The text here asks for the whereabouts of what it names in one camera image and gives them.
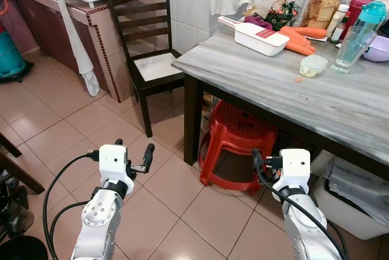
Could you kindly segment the red plastic stool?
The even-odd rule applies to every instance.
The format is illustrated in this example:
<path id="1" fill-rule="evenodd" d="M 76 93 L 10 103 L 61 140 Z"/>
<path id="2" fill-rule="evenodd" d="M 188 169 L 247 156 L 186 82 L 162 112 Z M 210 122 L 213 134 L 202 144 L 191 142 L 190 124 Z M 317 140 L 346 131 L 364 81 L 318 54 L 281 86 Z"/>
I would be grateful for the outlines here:
<path id="1" fill-rule="evenodd" d="M 259 188 L 258 175 L 253 172 L 252 182 L 234 182 L 216 174 L 216 165 L 222 151 L 242 156 L 250 156 L 253 149 L 269 155 L 275 145 L 280 130 L 269 122 L 242 110 L 226 101 L 218 101 L 213 108 L 208 132 L 198 147 L 204 151 L 198 156 L 201 168 L 199 180 L 203 185 L 217 185 L 225 190 L 249 191 L 255 194 Z"/>

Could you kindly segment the grey top dark wooden table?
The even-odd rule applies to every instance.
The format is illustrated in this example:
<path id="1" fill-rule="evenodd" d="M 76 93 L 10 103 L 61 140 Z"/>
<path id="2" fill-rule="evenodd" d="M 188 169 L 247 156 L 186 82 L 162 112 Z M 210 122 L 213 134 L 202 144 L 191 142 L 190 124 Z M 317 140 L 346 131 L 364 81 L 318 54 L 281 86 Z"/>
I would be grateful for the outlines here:
<path id="1" fill-rule="evenodd" d="M 325 151 L 389 179 L 387 67 L 358 62 L 347 74 L 299 74 L 302 56 L 268 57 L 222 29 L 173 61 L 184 74 L 184 160 L 197 161 L 202 96 L 212 94 Z"/>

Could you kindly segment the small clear lidded plastic container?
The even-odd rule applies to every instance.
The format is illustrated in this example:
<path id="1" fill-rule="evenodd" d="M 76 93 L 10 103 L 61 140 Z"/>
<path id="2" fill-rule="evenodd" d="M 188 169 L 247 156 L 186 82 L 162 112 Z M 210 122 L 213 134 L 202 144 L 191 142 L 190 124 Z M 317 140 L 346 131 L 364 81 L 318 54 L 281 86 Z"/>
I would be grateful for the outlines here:
<path id="1" fill-rule="evenodd" d="M 327 65 L 327 58 L 320 55 L 308 55 L 300 62 L 299 74 L 306 78 L 312 78 L 320 74 Z"/>

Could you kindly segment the dark wooden furniture leg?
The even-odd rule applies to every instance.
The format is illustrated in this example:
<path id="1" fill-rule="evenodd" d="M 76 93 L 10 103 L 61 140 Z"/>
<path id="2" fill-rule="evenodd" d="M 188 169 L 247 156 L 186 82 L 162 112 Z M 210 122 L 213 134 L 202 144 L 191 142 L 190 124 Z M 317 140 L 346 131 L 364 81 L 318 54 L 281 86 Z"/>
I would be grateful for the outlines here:
<path id="1" fill-rule="evenodd" d="M 20 157 L 22 152 L 14 146 L 11 141 L 8 140 L 2 133 L 0 133 L 0 148 L 5 148 L 12 157 Z M 34 194 L 41 194 L 45 191 L 45 188 L 34 179 L 27 171 L 21 166 L 11 160 L 7 155 L 0 151 L 0 168 L 9 172 L 15 179 L 18 179 L 22 184 L 27 185 Z"/>

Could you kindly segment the orange carrot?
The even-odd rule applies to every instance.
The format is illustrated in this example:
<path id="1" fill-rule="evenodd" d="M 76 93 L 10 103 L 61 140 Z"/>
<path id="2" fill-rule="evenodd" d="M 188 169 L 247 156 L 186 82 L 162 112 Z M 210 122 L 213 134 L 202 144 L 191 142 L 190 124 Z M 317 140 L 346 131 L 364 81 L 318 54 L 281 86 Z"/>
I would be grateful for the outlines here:
<path id="1" fill-rule="evenodd" d="M 327 37 L 326 29 L 314 29 L 313 27 L 291 27 L 291 29 L 304 37 L 314 39 L 323 39 Z"/>
<path id="2" fill-rule="evenodd" d="M 304 46 L 304 44 L 298 44 L 294 41 L 288 41 L 284 48 L 303 56 L 310 56 L 315 54 L 315 49 L 313 47 Z"/>
<path id="3" fill-rule="evenodd" d="M 284 26 L 280 29 L 280 34 L 284 34 L 290 37 L 290 41 L 296 44 L 302 44 L 302 46 L 306 46 L 311 52 L 315 52 L 316 49 L 311 46 L 311 41 L 308 40 L 305 36 L 299 34 L 296 30 L 292 29 L 289 26 Z"/>

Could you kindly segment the white slicer box red label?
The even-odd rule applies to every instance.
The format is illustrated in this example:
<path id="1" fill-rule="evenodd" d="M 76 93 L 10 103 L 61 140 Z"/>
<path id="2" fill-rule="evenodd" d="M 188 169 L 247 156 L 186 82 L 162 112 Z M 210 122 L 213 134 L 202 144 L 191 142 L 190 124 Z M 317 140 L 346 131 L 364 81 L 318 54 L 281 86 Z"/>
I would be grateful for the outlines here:
<path id="1" fill-rule="evenodd" d="M 242 44 L 242 46 L 255 50 L 262 55 L 276 55 L 290 41 L 290 38 L 286 35 L 278 34 L 274 30 L 264 29 L 264 27 L 255 24 L 242 23 L 235 21 L 235 19 L 226 18 L 226 16 L 220 16 L 218 21 L 234 29 L 234 41 L 237 44 Z"/>

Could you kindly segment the brown tiled kitchen counter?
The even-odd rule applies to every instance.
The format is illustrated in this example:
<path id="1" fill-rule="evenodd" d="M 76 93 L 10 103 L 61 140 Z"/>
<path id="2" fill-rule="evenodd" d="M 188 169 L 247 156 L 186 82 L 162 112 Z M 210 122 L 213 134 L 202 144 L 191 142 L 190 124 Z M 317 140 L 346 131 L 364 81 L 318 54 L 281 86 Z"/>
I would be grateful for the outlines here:
<path id="1" fill-rule="evenodd" d="M 83 87 L 85 81 L 78 73 L 57 0 L 9 0 L 9 4 L 11 9 L 3 16 L 3 22 L 8 29 L 21 24 L 21 32 L 13 38 L 19 51 L 41 50 L 50 55 L 75 74 L 78 85 Z M 88 5 L 81 0 L 69 0 L 67 9 L 94 65 L 100 88 L 117 102 L 133 96 L 133 83 L 108 5 L 103 1 Z"/>

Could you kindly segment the clear drinking glass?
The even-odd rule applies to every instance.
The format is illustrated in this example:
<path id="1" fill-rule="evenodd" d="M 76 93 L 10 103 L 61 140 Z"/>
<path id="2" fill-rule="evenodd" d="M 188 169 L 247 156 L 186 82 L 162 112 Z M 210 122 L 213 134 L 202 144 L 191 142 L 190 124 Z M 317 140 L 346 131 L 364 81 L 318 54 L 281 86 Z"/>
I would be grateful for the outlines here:
<path id="1" fill-rule="evenodd" d="M 362 54 L 367 51 L 376 36 L 377 27 L 375 26 L 353 25 L 350 27 L 330 68 L 334 73 L 347 74 Z"/>

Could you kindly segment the dark wooden chair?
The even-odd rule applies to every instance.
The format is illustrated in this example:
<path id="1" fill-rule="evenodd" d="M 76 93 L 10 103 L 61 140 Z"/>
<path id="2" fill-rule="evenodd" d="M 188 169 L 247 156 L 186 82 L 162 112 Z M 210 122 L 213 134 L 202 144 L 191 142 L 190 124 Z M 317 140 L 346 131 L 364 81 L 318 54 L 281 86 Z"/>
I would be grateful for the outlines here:
<path id="1" fill-rule="evenodd" d="M 153 136 L 147 98 L 184 85 L 172 66 L 181 56 L 173 48 L 171 0 L 106 0 L 139 102 L 145 135 Z"/>

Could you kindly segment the teal gas cylinder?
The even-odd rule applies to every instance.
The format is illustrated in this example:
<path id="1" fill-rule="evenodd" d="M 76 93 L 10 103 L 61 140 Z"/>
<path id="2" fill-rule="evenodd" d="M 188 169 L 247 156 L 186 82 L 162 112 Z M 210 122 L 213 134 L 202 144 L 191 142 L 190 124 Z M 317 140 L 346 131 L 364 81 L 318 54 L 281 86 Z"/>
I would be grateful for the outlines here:
<path id="1" fill-rule="evenodd" d="M 8 30 L 0 24 L 0 83 L 8 81 L 21 83 L 33 67 L 33 63 L 27 62 L 22 57 Z"/>

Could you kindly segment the purple cloth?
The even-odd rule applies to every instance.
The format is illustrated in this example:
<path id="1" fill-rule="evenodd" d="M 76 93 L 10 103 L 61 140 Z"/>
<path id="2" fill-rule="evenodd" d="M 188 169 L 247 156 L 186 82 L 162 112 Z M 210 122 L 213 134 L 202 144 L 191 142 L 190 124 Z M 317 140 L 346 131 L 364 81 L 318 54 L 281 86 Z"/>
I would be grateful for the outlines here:
<path id="1" fill-rule="evenodd" d="M 245 16 L 243 22 L 258 25 L 262 29 L 275 30 L 272 23 L 265 21 L 260 16 Z"/>

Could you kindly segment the purple plastic bowl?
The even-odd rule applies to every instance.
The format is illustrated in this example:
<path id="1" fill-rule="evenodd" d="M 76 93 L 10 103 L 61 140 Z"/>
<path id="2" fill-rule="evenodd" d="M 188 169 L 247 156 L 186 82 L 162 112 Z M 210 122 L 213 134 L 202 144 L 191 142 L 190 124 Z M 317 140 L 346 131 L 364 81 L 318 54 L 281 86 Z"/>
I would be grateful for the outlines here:
<path id="1" fill-rule="evenodd" d="M 371 62 L 387 62 L 389 60 L 389 38 L 381 35 L 373 38 L 362 57 Z"/>

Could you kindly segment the small flower bouquet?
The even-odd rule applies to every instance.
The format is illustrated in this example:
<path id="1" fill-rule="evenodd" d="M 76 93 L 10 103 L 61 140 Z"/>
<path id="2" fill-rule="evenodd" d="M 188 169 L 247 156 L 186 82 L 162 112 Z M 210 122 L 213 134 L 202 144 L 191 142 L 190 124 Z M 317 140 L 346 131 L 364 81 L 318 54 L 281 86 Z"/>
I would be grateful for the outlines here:
<path id="1" fill-rule="evenodd" d="M 280 30 L 282 27 L 292 26 L 299 11 L 298 0 L 275 0 L 263 21 L 272 25 L 273 30 Z"/>

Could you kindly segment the teal lidded water bottle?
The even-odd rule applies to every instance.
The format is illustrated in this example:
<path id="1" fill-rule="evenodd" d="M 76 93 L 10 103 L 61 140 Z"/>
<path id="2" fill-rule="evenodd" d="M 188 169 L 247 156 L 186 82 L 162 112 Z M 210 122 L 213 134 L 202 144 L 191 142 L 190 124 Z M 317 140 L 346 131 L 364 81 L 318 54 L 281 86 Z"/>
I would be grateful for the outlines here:
<path id="1" fill-rule="evenodd" d="M 362 11 L 349 32 L 348 41 L 370 44 L 380 26 L 387 20 L 389 8 L 386 2 L 373 1 L 362 6 Z"/>

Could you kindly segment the dark red canister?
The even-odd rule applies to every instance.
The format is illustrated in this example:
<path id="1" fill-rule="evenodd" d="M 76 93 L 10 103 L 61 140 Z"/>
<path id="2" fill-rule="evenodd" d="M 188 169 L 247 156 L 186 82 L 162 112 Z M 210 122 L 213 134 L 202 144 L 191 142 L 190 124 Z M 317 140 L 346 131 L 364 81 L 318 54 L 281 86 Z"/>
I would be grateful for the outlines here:
<path id="1" fill-rule="evenodd" d="M 373 2 L 373 0 L 350 0 L 349 2 L 349 8 L 348 8 L 348 19 L 345 24 L 345 27 L 343 29 L 343 32 L 340 36 L 340 38 L 344 38 L 345 35 L 347 35 L 348 29 L 353 26 L 353 24 L 356 23 L 357 19 L 359 18 L 359 15 L 362 11 L 362 7 L 366 4 L 369 4 L 370 2 Z"/>

